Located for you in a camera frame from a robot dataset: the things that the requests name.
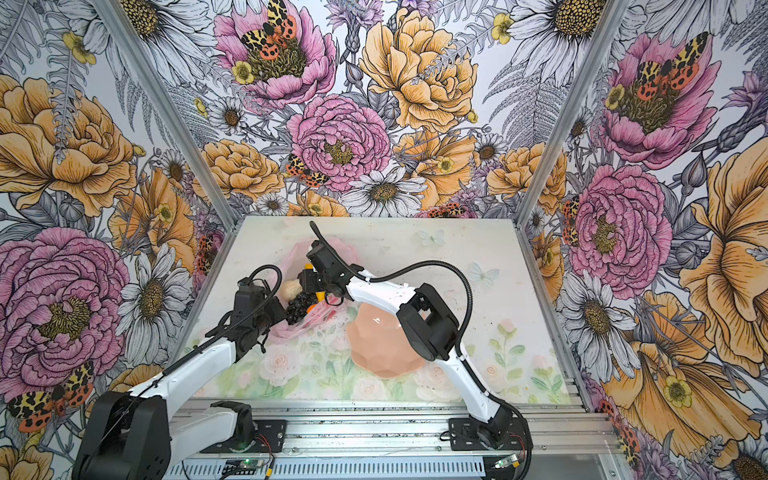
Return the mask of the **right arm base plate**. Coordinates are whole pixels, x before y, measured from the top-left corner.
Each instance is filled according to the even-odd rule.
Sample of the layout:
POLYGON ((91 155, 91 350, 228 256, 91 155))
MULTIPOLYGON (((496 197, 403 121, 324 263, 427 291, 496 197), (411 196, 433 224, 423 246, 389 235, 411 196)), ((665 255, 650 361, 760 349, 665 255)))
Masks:
POLYGON ((450 418, 441 438, 452 451, 523 451, 531 447, 529 432, 519 418, 508 426, 486 425, 472 417, 450 418))

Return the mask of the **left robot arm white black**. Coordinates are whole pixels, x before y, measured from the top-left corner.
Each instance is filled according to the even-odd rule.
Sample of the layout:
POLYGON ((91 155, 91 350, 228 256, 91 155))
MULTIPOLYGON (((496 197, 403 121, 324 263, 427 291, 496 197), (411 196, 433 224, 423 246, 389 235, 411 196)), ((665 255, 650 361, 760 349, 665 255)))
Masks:
POLYGON ((181 407, 206 383, 262 347, 285 316, 278 282, 244 278, 234 305, 208 340, 126 392, 95 402, 73 466, 75 479, 161 479, 186 458, 213 445, 249 447, 256 439, 250 406, 217 401, 203 414, 174 423, 181 407))

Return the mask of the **pink plastic bag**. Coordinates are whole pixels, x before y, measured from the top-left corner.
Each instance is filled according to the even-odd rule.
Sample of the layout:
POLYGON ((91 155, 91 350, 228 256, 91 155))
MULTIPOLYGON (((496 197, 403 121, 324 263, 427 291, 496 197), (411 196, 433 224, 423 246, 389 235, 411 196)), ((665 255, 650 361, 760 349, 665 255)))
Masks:
POLYGON ((301 283, 301 276, 310 264, 306 254, 312 243, 310 239, 295 243, 276 263, 283 275, 277 299, 286 318, 271 328, 269 345, 287 345, 314 335, 330 338, 340 334, 342 347, 348 346, 345 326, 356 318, 357 308, 328 292, 311 292, 301 283))

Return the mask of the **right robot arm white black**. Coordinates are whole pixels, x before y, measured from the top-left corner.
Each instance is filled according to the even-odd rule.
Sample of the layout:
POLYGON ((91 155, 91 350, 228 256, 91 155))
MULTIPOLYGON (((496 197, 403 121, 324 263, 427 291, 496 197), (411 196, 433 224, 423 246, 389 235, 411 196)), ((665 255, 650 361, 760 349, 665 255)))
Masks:
POLYGON ((339 299, 371 305, 394 315, 411 347, 421 358, 433 362, 459 391, 477 438, 490 449, 499 448, 508 438, 518 411, 497 398, 474 371, 462 347, 472 315, 471 286, 463 273, 442 260, 424 260, 392 274, 375 277, 361 266, 350 265, 325 240, 312 242, 306 258, 311 275, 302 283, 307 292, 325 292, 339 299), (441 268, 455 274, 467 294, 465 315, 459 320, 434 286, 418 287, 395 280, 422 268, 441 268))

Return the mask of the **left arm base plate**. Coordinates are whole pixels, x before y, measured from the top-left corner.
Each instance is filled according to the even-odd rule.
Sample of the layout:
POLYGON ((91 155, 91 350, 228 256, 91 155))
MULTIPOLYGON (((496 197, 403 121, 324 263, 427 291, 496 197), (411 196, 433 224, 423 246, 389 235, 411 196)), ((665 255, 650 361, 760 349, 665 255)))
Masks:
POLYGON ((256 419, 244 435, 214 443, 202 450, 203 454, 256 454, 281 453, 286 440, 288 422, 285 420, 256 419))

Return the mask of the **pink faceted plastic bowl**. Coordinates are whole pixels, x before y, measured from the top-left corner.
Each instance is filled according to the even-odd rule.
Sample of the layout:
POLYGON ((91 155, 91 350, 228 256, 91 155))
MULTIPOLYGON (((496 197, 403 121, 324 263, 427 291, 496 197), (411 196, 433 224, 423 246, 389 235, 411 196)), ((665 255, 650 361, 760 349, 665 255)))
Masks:
POLYGON ((394 314, 362 303, 346 326, 351 358, 360 368, 383 379, 397 378, 425 366, 411 347, 394 314))

